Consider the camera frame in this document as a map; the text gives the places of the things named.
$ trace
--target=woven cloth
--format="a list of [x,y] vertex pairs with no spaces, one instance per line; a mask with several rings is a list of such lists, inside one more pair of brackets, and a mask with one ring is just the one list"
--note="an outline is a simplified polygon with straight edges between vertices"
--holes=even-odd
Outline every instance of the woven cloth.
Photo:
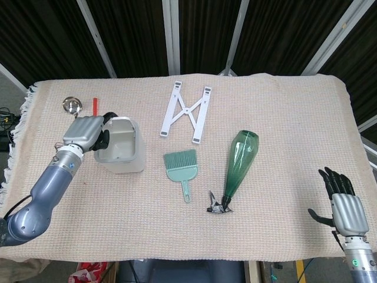
[[[192,106],[212,87],[200,145],[191,143],[188,116],[160,137],[174,82]],[[80,116],[113,111],[135,120],[146,146],[141,173],[115,175],[85,155],[74,180],[54,209],[48,230],[21,246],[0,249],[3,258],[115,261],[137,258],[289,261],[341,256],[331,228],[307,209],[331,216],[318,169],[347,175],[361,198],[377,250],[377,187],[353,118],[343,82],[332,76],[249,77],[182,75],[117,80],[44,81],[33,88],[24,129],[1,213],[27,195],[61,142],[73,116],[61,102],[78,97]],[[259,152],[230,207],[206,212],[209,190],[221,199],[227,158],[240,130],[260,137]],[[166,176],[163,154],[196,149],[198,176],[190,181],[192,201]]]

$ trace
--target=silver robotic hand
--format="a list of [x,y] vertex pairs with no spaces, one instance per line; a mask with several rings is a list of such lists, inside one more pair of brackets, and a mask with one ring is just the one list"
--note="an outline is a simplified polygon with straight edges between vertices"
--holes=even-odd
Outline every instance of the silver robotic hand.
[[[59,203],[82,163],[84,153],[106,149],[109,132],[103,125],[114,113],[86,116],[74,120],[63,137],[63,146],[44,170],[30,195],[17,203],[3,219],[0,218],[0,246],[15,246],[40,236],[49,227],[52,210]],[[12,211],[28,197],[32,200],[17,213]]]
[[[333,218],[320,217],[313,209],[308,209],[309,214],[315,221],[335,228],[332,233],[346,254],[353,281],[377,283],[377,262],[365,236],[369,231],[368,222],[350,180],[327,167],[319,173],[325,181]],[[345,243],[340,244],[338,234],[345,237]]]

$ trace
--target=white plastic container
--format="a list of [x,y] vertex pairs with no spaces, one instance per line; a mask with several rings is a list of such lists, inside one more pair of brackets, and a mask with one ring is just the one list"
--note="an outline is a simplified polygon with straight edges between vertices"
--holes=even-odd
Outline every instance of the white plastic container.
[[114,173],[140,172],[145,166],[145,146],[139,126],[128,117],[114,117],[103,130],[109,130],[107,149],[97,150],[94,159]]

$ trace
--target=green brush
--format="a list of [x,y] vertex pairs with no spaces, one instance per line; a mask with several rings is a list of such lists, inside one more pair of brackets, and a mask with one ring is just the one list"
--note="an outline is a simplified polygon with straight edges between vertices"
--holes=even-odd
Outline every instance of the green brush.
[[189,180],[198,175],[196,151],[194,149],[184,152],[173,152],[164,155],[166,174],[170,180],[181,182],[183,198],[186,203],[191,202]]

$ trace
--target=bottle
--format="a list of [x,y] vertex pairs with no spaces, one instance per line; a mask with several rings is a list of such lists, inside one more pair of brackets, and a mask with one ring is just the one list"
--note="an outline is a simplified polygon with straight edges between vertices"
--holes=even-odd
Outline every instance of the bottle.
[[252,131],[242,130],[232,141],[226,185],[221,205],[225,210],[258,152],[259,137]]

